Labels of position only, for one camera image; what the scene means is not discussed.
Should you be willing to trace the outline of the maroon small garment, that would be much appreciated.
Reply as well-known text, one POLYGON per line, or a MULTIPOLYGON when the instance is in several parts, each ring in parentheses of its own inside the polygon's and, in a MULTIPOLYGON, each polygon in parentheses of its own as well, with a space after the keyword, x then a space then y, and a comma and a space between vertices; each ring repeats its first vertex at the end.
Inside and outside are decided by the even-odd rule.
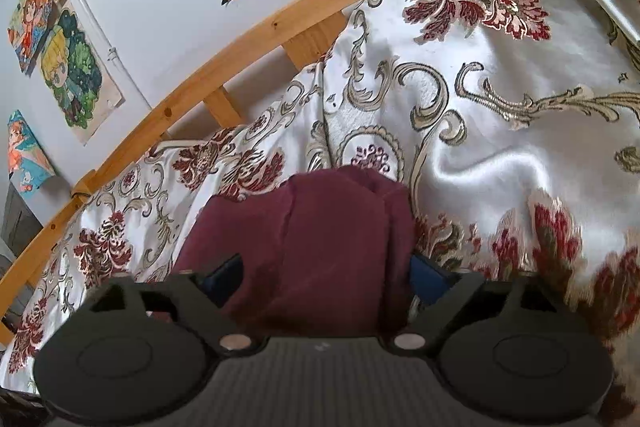
POLYGON ((407 323, 414 220, 404 184, 372 169, 296 174, 275 190, 201 209, 174 271, 212 272, 239 256, 222 307, 262 335, 390 335, 407 323))

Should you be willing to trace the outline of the white floral satin bedspread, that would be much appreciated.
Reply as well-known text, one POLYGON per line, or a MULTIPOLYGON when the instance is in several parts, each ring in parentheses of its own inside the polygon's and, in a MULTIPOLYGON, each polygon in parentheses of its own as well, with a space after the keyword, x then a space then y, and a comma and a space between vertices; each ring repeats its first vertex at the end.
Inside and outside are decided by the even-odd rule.
POLYGON ((206 200, 371 169, 404 184, 420 253, 544 277, 612 351, 603 418, 639 421, 639 0, 362 0, 253 122, 147 150, 75 212, 1 359, 35 355, 99 283, 167 277, 206 200))

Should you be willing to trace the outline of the small blue cartoon poster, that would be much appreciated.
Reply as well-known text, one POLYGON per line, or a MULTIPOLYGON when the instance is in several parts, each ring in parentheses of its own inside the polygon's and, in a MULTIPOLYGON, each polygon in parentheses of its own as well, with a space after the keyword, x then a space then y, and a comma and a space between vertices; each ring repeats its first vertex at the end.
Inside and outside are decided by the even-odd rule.
POLYGON ((16 179, 16 189, 24 199, 31 198, 44 182, 56 176, 19 110, 14 110, 8 120, 8 173, 9 179, 16 179))

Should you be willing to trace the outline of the blonde cartoon girl poster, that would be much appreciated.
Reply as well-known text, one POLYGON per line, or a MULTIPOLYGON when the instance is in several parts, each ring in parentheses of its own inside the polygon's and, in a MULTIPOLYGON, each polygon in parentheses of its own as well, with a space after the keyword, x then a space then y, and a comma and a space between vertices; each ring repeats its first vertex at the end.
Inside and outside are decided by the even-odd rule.
POLYGON ((48 33, 40 70, 67 127, 82 145, 125 101, 70 3, 48 33))

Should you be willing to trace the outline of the orange haired cartoon poster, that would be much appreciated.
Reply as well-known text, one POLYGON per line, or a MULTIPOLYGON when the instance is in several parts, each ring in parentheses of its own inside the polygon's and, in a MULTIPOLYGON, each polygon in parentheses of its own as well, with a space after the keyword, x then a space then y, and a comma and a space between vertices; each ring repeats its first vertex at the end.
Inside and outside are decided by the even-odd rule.
POLYGON ((21 72, 27 72, 48 30, 54 0, 18 0, 8 32, 21 72))

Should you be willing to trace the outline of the wooden bed frame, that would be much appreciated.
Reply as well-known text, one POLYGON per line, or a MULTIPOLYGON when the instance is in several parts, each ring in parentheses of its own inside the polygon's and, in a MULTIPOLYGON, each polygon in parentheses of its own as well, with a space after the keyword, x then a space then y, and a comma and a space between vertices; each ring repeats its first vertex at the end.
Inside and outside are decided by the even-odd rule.
MULTIPOLYGON (((61 239, 75 212, 103 185, 157 144, 208 140, 221 129, 253 122, 281 98, 307 61, 326 55, 361 1, 298 0, 237 38, 172 91, 3 275, 2 307, 9 308, 25 286, 32 288, 29 299, 32 298, 49 251, 61 239)), ((24 312, 16 326, 3 327, 1 358, 14 339, 24 312)))

